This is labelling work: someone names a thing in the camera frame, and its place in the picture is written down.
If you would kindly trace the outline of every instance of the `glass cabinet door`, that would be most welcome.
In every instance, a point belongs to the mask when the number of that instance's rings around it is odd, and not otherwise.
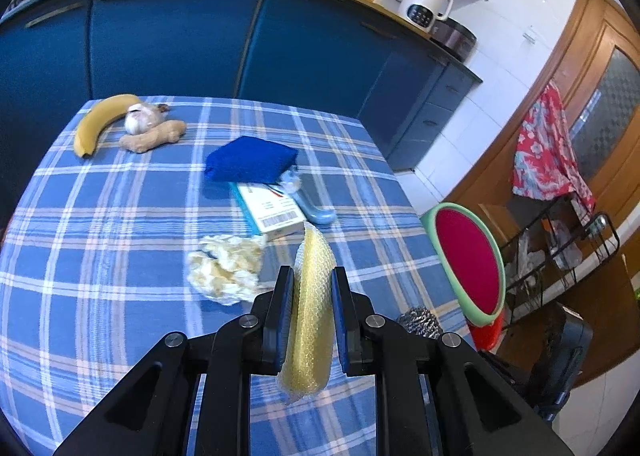
[[[578,170],[587,182],[603,167],[640,106],[640,72],[614,48],[600,82],[569,136]]]

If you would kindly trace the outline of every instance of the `barcode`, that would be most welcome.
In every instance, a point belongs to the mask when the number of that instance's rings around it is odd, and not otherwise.
[[[271,227],[277,223],[284,223],[285,221],[293,220],[293,218],[297,218],[298,213],[295,211],[284,212],[282,214],[277,214],[276,216],[271,216],[269,218],[265,218],[262,220],[263,227]]]

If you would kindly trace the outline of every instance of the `white box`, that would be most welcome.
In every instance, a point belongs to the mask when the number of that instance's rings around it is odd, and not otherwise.
[[[276,185],[232,183],[232,191],[254,234],[273,240],[304,231],[305,215],[298,204]]]

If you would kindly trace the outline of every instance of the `screw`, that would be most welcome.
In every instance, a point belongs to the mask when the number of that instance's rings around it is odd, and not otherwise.
[[[184,335],[181,333],[170,333],[164,338],[164,343],[170,348],[175,348],[179,346],[184,341]]]
[[[444,333],[441,339],[442,339],[442,343],[445,346],[448,346],[449,348],[457,348],[458,346],[460,346],[460,343],[462,343],[462,339],[460,338],[460,335],[450,331]]]
[[[380,328],[385,325],[385,318],[382,315],[378,315],[377,313],[373,315],[369,315],[365,322],[372,328]]]
[[[251,313],[241,315],[238,318],[238,321],[243,328],[253,328],[256,324],[258,324],[258,318]]]

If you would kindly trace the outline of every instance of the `blue plaid tablecloth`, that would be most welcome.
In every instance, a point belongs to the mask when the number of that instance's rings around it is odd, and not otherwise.
[[[299,149],[311,200],[338,214],[321,230],[377,313],[394,319],[426,305],[471,343],[431,242],[357,120],[241,100],[146,100],[168,103],[170,118],[188,123],[178,144],[124,151],[119,122],[92,159],[79,160],[74,130],[87,102],[42,160],[6,233],[0,407],[33,454],[50,455],[167,332],[196,337],[250,309],[196,293],[185,265],[205,235],[250,233],[226,184],[202,176],[207,155],[240,135]],[[260,280],[292,265],[301,240],[271,242]],[[346,378],[335,353],[318,396],[286,406],[274,377],[254,376],[251,398],[253,454],[375,454],[374,378]]]

